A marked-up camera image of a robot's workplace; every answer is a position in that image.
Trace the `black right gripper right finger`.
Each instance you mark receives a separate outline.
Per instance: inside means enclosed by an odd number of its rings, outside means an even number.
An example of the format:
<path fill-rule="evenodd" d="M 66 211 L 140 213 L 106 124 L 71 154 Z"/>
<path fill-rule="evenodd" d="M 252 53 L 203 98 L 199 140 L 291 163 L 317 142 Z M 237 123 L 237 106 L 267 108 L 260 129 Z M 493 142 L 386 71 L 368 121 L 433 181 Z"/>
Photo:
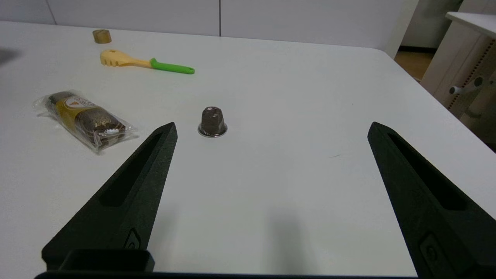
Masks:
<path fill-rule="evenodd" d="M 495 219 L 393 129 L 367 139 L 418 277 L 494 279 Z"/>

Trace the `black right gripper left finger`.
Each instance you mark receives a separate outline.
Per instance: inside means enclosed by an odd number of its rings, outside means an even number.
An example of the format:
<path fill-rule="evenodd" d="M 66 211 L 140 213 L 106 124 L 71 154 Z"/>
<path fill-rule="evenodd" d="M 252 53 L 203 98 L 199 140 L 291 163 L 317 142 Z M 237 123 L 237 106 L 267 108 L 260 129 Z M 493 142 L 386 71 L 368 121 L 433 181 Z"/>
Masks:
<path fill-rule="evenodd" d="M 177 142 L 176 125 L 157 128 L 44 246 L 48 271 L 121 268 L 147 246 Z"/>

